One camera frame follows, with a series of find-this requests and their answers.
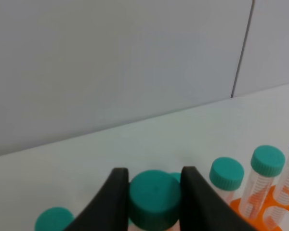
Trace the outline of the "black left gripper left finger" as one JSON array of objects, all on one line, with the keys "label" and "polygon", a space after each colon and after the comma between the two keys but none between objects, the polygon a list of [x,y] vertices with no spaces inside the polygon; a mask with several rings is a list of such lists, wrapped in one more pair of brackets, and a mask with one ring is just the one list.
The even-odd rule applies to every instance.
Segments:
[{"label": "black left gripper left finger", "polygon": [[111,170],[96,196],[66,231],[126,231],[128,229],[129,171]]}]

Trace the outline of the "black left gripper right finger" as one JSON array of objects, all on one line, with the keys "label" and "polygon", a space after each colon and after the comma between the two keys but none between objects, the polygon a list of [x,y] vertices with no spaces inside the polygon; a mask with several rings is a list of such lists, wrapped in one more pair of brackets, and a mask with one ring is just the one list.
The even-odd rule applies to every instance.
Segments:
[{"label": "black left gripper right finger", "polygon": [[254,231],[207,183],[195,167],[181,171],[182,231]]}]

